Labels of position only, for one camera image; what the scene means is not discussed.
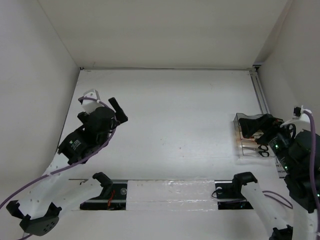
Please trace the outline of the black handled scissors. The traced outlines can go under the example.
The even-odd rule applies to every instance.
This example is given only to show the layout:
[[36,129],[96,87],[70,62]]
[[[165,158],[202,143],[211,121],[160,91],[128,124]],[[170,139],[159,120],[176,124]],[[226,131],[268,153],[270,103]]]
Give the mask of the black handled scissors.
[[243,149],[257,152],[261,157],[269,157],[269,148],[267,145],[259,145],[258,147],[244,146]]

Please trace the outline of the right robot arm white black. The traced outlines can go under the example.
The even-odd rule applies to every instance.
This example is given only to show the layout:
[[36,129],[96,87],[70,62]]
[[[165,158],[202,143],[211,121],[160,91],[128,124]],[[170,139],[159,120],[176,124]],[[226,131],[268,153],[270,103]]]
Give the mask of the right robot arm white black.
[[268,203],[257,178],[251,172],[234,175],[231,191],[244,197],[262,221],[271,240],[318,240],[320,238],[320,137],[313,114],[298,108],[293,118],[283,121],[271,114],[247,116],[238,123],[246,139],[261,131],[256,139],[267,145],[280,162],[284,182],[292,200],[293,226],[283,220]]

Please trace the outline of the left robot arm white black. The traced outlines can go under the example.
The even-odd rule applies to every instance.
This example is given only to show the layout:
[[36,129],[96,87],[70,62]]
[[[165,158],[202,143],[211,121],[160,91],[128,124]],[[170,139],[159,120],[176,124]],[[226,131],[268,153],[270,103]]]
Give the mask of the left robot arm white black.
[[62,213],[91,198],[104,199],[112,193],[113,181],[103,172],[98,172],[78,188],[59,196],[69,178],[107,147],[117,127],[128,121],[114,97],[108,99],[108,104],[98,97],[82,96],[78,101],[84,109],[77,115],[81,126],[60,143],[42,176],[16,190],[0,205],[20,220],[19,226],[25,240],[48,234],[57,225]]

